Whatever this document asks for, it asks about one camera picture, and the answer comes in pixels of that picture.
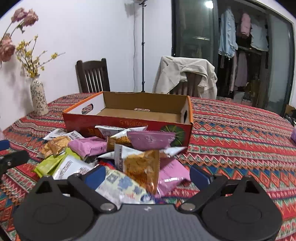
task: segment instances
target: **pink rose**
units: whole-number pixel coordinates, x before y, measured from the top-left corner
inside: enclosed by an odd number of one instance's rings
[[[22,26],[32,26],[36,21],[38,21],[38,16],[33,11],[33,9],[30,9],[27,16],[24,19],[24,22],[22,23]]]
[[[12,44],[9,34],[6,34],[0,45],[0,61],[7,62],[11,59],[15,51],[15,46]]]
[[[25,10],[21,7],[18,10],[15,11],[13,17],[11,17],[11,22],[19,22],[21,21],[23,18],[25,18],[27,16],[27,12],[25,12]]]

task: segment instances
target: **tablecloth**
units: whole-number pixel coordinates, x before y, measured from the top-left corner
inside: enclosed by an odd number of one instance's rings
[[[33,113],[4,130],[11,148],[0,155],[27,150],[27,164],[11,168],[0,185],[0,224],[11,240],[19,240],[13,212],[38,180],[33,172],[41,161],[36,155],[42,139],[55,128],[65,128],[62,111],[91,94],[73,94],[49,104],[49,113]],[[184,165],[194,163],[211,173],[231,179],[252,175],[274,200],[283,216],[277,240],[296,239],[296,144],[290,139],[292,126],[275,113],[249,106],[192,98],[194,124],[188,151],[178,156]],[[157,203],[180,205],[198,189],[184,183]]]

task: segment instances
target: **cable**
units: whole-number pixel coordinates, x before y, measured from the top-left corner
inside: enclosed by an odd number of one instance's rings
[[[135,79],[135,56],[136,56],[136,36],[135,36],[135,26],[136,26],[136,7],[135,3],[133,4],[133,9],[134,9],[134,18],[133,18],[133,91],[135,92],[136,88],[136,79]]]

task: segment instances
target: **pile of snacks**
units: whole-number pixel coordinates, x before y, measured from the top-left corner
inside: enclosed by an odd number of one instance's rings
[[[101,180],[91,187],[118,208],[121,203],[151,204],[154,197],[163,197],[183,180],[190,180],[189,170],[174,158],[186,147],[170,146],[175,133],[147,131],[147,126],[96,128],[105,139],[60,129],[49,133],[38,154],[44,160],[34,171],[40,177],[52,175],[60,180],[104,166],[100,173],[90,172]]]

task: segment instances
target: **dark brown chair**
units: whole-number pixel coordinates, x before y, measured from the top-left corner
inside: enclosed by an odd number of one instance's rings
[[[101,61],[77,61],[77,72],[83,93],[96,93],[110,91],[107,62]]]
[[[198,97],[197,86],[199,85],[202,76],[190,72],[186,72],[187,81],[179,82],[171,91],[173,95],[189,95]]]

